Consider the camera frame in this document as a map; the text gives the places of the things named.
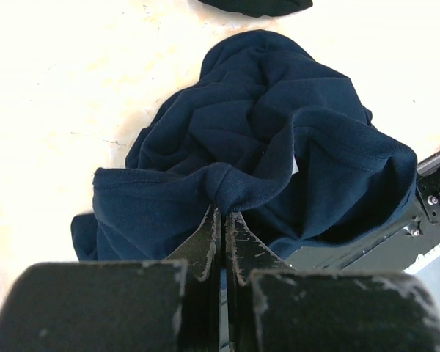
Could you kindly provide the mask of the navy blue t shirt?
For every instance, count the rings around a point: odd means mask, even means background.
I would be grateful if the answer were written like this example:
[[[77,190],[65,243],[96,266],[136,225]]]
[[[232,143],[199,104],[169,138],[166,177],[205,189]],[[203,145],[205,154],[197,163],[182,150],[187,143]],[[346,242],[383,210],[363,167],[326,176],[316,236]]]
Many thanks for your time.
[[[349,77],[276,32],[244,32],[206,54],[121,169],[99,168],[93,211],[74,217],[79,260],[162,260],[209,207],[240,212],[281,258],[339,246],[400,216],[417,156],[378,131]]]

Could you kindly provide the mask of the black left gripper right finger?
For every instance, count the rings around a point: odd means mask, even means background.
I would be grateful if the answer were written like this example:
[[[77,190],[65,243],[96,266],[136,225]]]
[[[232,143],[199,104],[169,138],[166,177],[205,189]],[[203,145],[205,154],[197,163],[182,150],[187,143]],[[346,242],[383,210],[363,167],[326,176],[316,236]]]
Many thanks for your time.
[[[440,314],[401,273],[298,271],[225,219],[231,351],[440,351]]]

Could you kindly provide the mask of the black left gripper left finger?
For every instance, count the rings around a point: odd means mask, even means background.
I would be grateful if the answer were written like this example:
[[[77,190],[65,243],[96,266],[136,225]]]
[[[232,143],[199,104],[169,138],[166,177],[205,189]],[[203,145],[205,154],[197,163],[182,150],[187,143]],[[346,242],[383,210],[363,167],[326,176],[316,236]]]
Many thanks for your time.
[[[0,351],[218,351],[221,215],[164,260],[39,263],[0,311]]]

